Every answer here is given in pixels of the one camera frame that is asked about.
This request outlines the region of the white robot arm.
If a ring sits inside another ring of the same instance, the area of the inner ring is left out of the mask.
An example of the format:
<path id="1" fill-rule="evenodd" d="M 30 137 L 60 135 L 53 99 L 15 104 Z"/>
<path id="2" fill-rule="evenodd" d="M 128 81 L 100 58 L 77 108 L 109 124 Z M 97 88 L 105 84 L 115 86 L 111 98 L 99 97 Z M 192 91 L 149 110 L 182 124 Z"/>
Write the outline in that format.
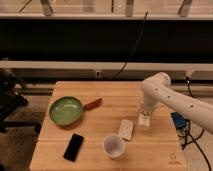
<path id="1" fill-rule="evenodd" d="M 164 72 L 144 79 L 141 82 L 142 109 L 153 113 L 161 102 L 213 134 L 213 105 L 178 93 L 170 85 L 170 76 Z"/>

